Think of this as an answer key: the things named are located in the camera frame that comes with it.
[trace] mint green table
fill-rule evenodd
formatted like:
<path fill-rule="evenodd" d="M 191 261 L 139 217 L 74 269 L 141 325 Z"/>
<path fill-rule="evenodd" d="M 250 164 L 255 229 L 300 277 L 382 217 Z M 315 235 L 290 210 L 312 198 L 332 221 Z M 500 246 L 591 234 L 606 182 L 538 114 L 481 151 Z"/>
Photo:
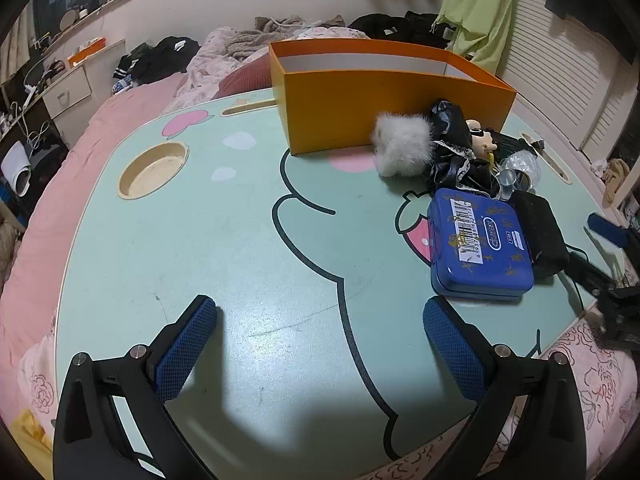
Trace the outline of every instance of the mint green table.
<path fill-rule="evenodd" d="M 222 311 L 218 328 L 167 404 L 197 453 L 222 480 L 355 478 L 474 406 L 422 328 L 433 295 L 422 240 L 430 197 L 420 178 L 381 180 L 368 148 L 292 157 L 275 108 L 221 117 L 235 101 L 187 110 L 209 120 L 178 135 L 176 122 L 165 126 L 185 111 L 146 124 L 108 161 L 66 271 L 58 389 L 76 352 L 124 355 L 206 294 Z M 521 130 L 531 131 L 510 116 L 503 132 Z M 190 149 L 184 168 L 151 195 L 119 198 L 122 170 L 169 134 Z M 537 193 L 567 243 L 610 274 L 582 228 L 596 203 L 570 172 L 568 186 L 542 171 Z M 573 285 L 557 276 L 517 303 L 455 305 L 520 355 L 548 346 L 580 309 Z M 122 416 L 134 448 L 145 450 Z"/>

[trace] barcode sticker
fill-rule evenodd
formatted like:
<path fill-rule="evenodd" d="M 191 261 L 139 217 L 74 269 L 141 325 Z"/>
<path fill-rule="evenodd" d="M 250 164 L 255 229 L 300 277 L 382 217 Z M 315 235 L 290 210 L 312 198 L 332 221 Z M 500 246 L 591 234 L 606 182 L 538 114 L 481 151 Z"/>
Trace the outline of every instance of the barcode sticker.
<path fill-rule="evenodd" d="M 481 264 L 482 250 L 480 248 L 480 237 L 478 236 L 474 210 L 469 202 L 453 200 L 452 198 L 450 201 L 453 211 L 453 223 L 456 227 L 458 238 L 458 259 L 461 262 Z"/>

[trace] pink blanket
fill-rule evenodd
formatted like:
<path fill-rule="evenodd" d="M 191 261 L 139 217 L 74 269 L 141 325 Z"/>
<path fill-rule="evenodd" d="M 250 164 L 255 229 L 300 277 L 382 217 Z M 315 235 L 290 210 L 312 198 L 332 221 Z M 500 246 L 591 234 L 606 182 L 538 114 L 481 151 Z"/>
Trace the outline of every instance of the pink blanket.
<path fill-rule="evenodd" d="M 175 99 L 165 108 L 165 114 L 211 101 L 218 92 L 220 82 L 226 76 L 269 51 L 269 47 L 265 46 L 244 61 L 238 61 L 230 56 L 226 49 L 226 42 L 235 34 L 236 31 L 231 27 L 220 27 L 209 34 L 204 45 L 191 59 L 187 67 L 187 80 L 176 92 Z M 290 40 L 312 40 L 314 38 L 369 39 L 363 32 L 352 28 L 313 27 L 298 31 Z"/>
<path fill-rule="evenodd" d="M 38 202 L 0 298 L 0 416 L 7 424 L 21 409 L 30 408 L 47 434 L 52 434 L 56 385 L 52 372 L 46 373 L 47 367 L 52 368 L 52 355 L 39 364 L 38 356 L 52 349 L 48 335 L 84 206 L 116 146 L 158 117 L 184 79 L 183 74 L 174 74 L 108 99 Z M 20 389 L 29 394 L 31 405 L 18 394 L 19 367 L 26 378 Z"/>

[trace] metal screw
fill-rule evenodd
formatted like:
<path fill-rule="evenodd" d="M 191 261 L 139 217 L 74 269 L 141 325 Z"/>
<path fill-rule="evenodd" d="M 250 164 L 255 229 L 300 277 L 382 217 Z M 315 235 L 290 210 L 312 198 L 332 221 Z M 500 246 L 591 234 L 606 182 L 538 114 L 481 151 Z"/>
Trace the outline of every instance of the metal screw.
<path fill-rule="evenodd" d="M 78 354 L 74 355 L 71 359 L 71 362 L 76 366 L 80 366 L 85 361 L 86 361 L 86 354 L 84 352 L 79 352 Z"/>
<path fill-rule="evenodd" d="M 507 345 L 496 345 L 494 351 L 499 357 L 509 357 L 511 355 L 511 348 Z"/>
<path fill-rule="evenodd" d="M 135 345 L 129 350 L 129 355 L 134 359 L 140 359 L 144 354 L 146 354 L 146 346 L 144 345 Z"/>
<path fill-rule="evenodd" d="M 564 355 L 562 352 L 556 352 L 554 354 L 554 359 L 559 365 L 565 365 L 569 362 L 569 359 L 567 359 L 566 355 Z"/>

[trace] orange cardboard box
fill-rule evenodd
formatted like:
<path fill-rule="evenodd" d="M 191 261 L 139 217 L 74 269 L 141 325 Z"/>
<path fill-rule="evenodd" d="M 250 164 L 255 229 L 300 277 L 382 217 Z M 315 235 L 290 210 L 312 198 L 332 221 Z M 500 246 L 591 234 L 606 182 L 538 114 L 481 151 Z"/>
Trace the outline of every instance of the orange cardboard box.
<path fill-rule="evenodd" d="M 270 45 L 271 81 L 293 155 L 370 144 L 380 112 L 417 114 L 438 98 L 500 131 L 516 91 L 446 50 L 380 40 Z"/>
<path fill-rule="evenodd" d="M 73 68 L 75 63 L 80 63 L 85 57 L 89 57 L 91 54 L 95 54 L 96 52 L 104 49 L 107 45 L 106 38 L 100 38 L 100 40 L 94 41 L 87 48 L 82 49 L 77 54 L 73 54 L 72 56 L 66 59 L 66 63 L 69 65 L 69 68 Z"/>

